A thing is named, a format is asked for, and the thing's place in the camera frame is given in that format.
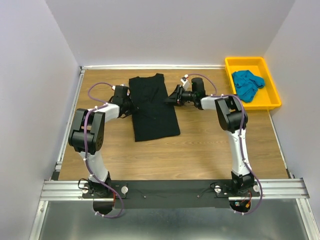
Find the black t shirt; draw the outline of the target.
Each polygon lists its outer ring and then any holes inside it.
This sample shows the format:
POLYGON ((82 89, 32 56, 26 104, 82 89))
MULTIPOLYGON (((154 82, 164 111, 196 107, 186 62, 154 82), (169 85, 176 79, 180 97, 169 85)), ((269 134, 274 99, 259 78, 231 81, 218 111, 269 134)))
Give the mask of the black t shirt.
POLYGON ((130 95, 138 110, 132 114, 136 142, 174 137, 181 134, 175 108, 168 97, 164 75, 129 79, 130 95))

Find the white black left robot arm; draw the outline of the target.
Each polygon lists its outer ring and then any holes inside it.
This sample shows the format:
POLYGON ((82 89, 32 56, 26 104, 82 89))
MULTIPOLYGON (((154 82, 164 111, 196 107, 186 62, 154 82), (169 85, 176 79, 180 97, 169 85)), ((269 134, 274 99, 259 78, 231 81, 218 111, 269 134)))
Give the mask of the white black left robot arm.
POLYGON ((75 111, 68 136, 68 144, 79 153, 87 168, 89 188, 101 198, 110 193, 117 195, 101 153, 105 124, 110 120, 126 118, 138 110, 128 86, 113 85, 111 89, 113 96, 108 101, 102 101, 102 105, 75 111))

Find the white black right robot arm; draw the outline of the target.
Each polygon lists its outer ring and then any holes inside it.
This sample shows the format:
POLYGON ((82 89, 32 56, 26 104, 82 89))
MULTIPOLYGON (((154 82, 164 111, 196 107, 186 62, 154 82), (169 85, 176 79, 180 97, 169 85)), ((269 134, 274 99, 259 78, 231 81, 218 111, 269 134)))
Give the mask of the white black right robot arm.
POLYGON ((237 95, 207 95, 203 79, 187 76, 181 79, 174 91, 164 100, 168 105, 182 106, 192 102, 199 110, 215 110, 220 127, 228 135, 232 156, 230 191, 241 196, 254 186, 255 177, 249 162, 246 146, 248 115, 237 95))

